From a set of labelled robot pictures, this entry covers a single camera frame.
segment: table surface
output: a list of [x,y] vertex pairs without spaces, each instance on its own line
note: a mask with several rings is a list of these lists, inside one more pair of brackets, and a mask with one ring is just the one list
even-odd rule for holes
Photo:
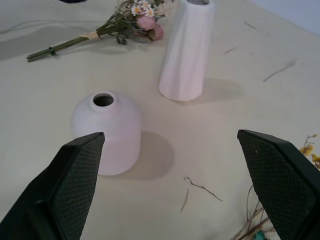
[[217,0],[204,92],[188,103],[157,88],[175,9],[160,22],[164,39],[153,44],[120,46],[105,37],[27,63],[28,54],[91,32],[113,10],[107,0],[1,3],[0,218],[72,140],[79,100],[113,90],[143,109],[141,154],[129,171],[98,177],[81,239],[231,239],[246,222],[251,181],[238,130],[297,147],[320,133],[320,36],[247,0]]

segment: tall vase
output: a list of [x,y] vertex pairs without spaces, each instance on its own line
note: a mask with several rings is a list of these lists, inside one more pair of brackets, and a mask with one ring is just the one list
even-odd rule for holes
[[166,98],[188,102],[202,94],[214,11],[213,0],[181,0],[160,75]]
[[130,97],[113,91],[82,99],[71,118],[75,138],[104,132],[98,174],[117,175],[130,169],[140,154],[142,115]]

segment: pink rose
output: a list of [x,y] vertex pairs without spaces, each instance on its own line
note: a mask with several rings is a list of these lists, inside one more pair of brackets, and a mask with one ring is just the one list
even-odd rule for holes
[[142,16],[136,20],[136,23],[140,28],[142,28],[145,31],[148,31],[155,28],[156,20],[154,17]]
[[154,30],[154,38],[153,38],[153,40],[162,39],[162,37],[164,36],[163,28],[160,25],[156,24],[153,30]]

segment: small teal object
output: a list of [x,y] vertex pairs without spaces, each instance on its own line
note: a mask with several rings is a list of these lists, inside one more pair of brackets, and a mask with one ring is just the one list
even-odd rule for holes
[[265,233],[263,231],[258,231],[254,236],[254,240],[265,240]]

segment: round vase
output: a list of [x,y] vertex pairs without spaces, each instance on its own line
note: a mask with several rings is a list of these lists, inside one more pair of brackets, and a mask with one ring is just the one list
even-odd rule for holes
[[71,131],[75,138],[104,132],[99,175],[117,175],[138,160],[141,146],[142,116],[130,97],[104,91],[89,95],[75,107]]

